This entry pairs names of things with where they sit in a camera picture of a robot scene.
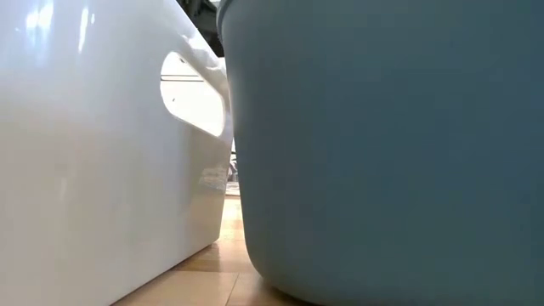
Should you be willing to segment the teal plastic bin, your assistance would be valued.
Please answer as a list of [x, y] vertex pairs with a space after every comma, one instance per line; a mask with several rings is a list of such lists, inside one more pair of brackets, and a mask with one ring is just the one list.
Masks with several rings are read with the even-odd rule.
[[544, 306], [544, 0], [222, 0], [246, 248], [330, 306]]

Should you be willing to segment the white plastic bin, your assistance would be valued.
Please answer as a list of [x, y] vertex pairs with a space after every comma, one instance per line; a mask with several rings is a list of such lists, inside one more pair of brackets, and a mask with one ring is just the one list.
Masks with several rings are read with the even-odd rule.
[[212, 244], [232, 142], [176, 0], [0, 0], [0, 306], [111, 306]]

